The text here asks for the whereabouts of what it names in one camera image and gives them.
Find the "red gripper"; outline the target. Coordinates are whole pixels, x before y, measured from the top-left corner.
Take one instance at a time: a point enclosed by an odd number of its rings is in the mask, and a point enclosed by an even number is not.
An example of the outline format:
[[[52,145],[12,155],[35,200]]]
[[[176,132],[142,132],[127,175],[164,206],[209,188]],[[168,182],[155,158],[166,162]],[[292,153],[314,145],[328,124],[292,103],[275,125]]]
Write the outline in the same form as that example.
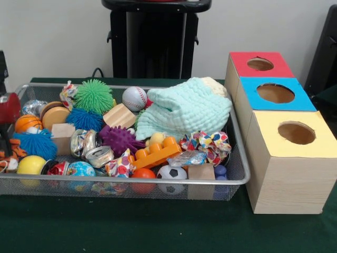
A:
[[[5,93],[1,95],[1,124],[15,123],[21,116],[21,103],[18,95]],[[1,151],[4,156],[12,156],[12,146],[6,129],[1,129]]]

